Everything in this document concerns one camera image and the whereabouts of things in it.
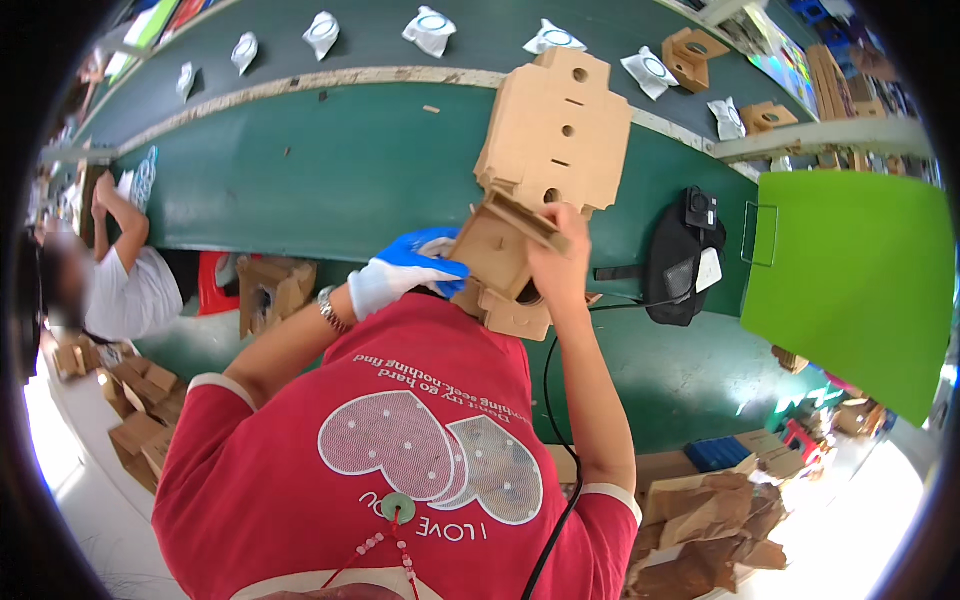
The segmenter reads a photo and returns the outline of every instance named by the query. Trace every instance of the black pouch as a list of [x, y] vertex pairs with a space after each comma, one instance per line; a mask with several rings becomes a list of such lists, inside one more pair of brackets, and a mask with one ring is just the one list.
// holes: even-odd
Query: black pouch
[[643, 303], [647, 314], [659, 324], [690, 325], [704, 309], [709, 288], [696, 292], [700, 255], [707, 248], [719, 254], [727, 243], [727, 230], [717, 220], [717, 229], [688, 227], [684, 220], [685, 201], [663, 211], [654, 230], [646, 269], [643, 274]]

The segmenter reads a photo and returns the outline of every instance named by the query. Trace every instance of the blue and white work glove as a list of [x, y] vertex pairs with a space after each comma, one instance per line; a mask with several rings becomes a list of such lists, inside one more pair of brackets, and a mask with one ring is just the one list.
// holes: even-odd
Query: blue and white work glove
[[470, 269], [444, 258], [459, 232], [457, 228], [432, 228], [401, 235], [366, 267], [351, 273], [347, 281], [357, 321], [400, 300], [418, 285], [445, 298], [462, 292]]

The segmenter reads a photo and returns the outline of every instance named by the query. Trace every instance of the wristwatch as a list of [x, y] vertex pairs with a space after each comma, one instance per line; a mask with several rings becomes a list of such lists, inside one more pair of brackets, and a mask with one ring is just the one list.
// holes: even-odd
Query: wristwatch
[[317, 304], [320, 305], [320, 314], [324, 315], [324, 319], [333, 327], [334, 331], [344, 334], [350, 331], [350, 326], [340, 320], [337, 313], [333, 312], [333, 305], [330, 304], [330, 292], [335, 289], [337, 289], [335, 285], [323, 288], [317, 295]]

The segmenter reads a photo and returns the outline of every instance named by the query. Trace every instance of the red t-shirt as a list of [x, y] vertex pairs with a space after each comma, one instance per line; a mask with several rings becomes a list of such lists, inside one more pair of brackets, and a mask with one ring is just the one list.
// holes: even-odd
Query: red t-shirt
[[[382, 533], [331, 586], [412, 599], [378, 515], [402, 492], [421, 600], [518, 598], [566, 507], [531, 419], [523, 344], [408, 294], [259, 411], [220, 374], [193, 380], [156, 494], [160, 549], [191, 597], [256, 598], [319, 589]], [[639, 517], [630, 493], [584, 486], [534, 597], [618, 598]]]

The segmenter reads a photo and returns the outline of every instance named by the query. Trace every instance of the black hair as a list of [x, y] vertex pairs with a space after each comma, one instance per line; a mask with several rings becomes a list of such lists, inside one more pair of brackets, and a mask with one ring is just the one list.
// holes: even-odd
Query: black hair
[[50, 320], [50, 324], [82, 327], [83, 299], [69, 297], [60, 285], [67, 266], [67, 252], [58, 244], [39, 247], [40, 313]]

